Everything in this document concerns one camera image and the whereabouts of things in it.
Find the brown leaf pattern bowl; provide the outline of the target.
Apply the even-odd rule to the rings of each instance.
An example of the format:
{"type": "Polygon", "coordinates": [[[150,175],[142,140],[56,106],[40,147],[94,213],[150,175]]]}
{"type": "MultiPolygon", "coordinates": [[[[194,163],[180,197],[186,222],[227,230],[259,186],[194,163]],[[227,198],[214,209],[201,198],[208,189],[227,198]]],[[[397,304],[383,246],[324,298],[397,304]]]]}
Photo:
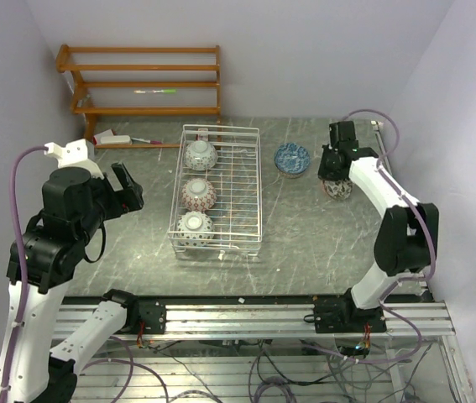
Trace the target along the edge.
{"type": "Polygon", "coordinates": [[[353,183],[350,180],[323,181],[322,188],[333,200],[343,201],[351,196],[353,183]]]}

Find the blue floral pattern bowl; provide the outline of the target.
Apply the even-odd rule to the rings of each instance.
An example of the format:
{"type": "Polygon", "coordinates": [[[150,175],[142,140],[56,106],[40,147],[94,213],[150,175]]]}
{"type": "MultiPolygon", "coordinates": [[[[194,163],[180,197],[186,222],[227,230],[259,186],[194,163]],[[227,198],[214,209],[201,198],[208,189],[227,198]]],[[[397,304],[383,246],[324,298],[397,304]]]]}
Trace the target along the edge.
{"type": "Polygon", "coordinates": [[[311,164],[311,156],[305,147],[285,143],[275,151],[274,163],[284,177],[295,179],[305,174],[311,164]]]}

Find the red diamond pattern bowl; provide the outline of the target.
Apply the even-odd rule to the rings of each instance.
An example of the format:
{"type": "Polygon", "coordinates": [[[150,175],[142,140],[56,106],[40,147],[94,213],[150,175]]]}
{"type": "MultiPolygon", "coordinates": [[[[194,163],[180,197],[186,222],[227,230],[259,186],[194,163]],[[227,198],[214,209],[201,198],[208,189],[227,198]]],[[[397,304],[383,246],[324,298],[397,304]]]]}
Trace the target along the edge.
{"type": "Polygon", "coordinates": [[[204,178],[188,180],[181,189],[181,203],[191,212],[205,212],[214,207],[217,192],[213,184],[204,178]]]}

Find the white bowl with dot pattern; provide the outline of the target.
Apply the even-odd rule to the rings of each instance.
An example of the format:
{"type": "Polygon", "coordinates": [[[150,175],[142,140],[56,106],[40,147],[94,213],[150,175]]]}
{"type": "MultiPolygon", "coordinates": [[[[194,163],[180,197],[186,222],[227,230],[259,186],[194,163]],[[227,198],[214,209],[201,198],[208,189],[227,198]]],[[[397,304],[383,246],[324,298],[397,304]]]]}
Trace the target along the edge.
{"type": "Polygon", "coordinates": [[[214,238],[214,224],[204,212],[187,212],[177,223],[177,238],[185,247],[204,247],[214,238]]]}

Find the blue triangle pattern bowl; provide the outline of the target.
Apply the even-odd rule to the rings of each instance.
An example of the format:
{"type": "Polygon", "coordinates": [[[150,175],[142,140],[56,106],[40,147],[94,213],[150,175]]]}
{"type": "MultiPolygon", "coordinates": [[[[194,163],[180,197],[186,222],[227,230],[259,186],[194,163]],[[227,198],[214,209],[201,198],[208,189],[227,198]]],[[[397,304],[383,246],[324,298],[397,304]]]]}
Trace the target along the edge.
{"type": "Polygon", "coordinates": [[[205,140],[196,140],[186,147],[184,159],[188,168],[205,171],[216,165],[218,155],[213,144],[205,140]]]}

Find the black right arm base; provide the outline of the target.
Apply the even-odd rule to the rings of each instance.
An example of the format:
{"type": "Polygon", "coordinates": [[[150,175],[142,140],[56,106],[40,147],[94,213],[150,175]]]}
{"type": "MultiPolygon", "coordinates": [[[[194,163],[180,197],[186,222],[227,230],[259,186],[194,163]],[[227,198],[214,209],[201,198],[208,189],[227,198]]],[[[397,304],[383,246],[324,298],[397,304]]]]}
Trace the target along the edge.
{"type": "Polygon", "coordinates": [[[312,313],[306,314],[303,321],[312,324],[316,334],[386,331],[383,310],[357,308],[348,293],[318,296],[313,301],[312,313]]]}

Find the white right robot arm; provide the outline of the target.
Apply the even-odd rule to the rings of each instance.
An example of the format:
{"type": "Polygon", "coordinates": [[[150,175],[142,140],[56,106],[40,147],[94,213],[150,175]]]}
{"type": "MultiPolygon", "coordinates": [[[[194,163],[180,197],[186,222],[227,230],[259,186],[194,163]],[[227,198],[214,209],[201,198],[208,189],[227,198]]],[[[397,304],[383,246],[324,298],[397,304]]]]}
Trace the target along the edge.
{"type": "Polygon", "coordinates": [[[437,260],[439,211],[405,191],[385,169],[378,154],[361,147],[355,125],[329,125],[329,144],[323,147],[318,177],[335,200],[347,199],[357,186],[375,207],[381,224],[374,243],[374,262],[364,277],[344,295],[338,317],[349,332],[364,327],[380,303],[399,285],[422,282],[437,260]]]}

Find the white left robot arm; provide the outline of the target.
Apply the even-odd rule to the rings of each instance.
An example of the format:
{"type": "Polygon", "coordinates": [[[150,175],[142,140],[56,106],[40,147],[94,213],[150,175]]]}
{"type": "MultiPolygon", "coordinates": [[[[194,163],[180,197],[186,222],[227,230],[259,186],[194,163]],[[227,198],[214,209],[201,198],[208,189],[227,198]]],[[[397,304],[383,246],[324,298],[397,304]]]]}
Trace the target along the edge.
{"type": "Polygon", "coordinates": [[[67,402],[90,358],[116,332],[140,326],[139,298],[110,290],[96,310],[61,344],[55,321],[86,246],[104,223],[143,208],[143,189],[125,165],[112,164],[121,189],[105,175],[69,166],[42,187],[44,207],[17,232],[10,251],[9,314],[0,353],[0,402],[67,402]]]}

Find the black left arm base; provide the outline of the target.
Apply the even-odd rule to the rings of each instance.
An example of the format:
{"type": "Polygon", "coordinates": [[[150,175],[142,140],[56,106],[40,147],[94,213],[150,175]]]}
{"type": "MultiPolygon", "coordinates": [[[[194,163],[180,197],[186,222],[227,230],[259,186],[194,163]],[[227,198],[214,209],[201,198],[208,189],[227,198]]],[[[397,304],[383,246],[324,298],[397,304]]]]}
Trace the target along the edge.
{"type": "Polygon", "coordinates": [[[167,323],[167,310],[162,301],[141,298],[139,311],[133,330],[147,335],[164,334],[167,323]]]}

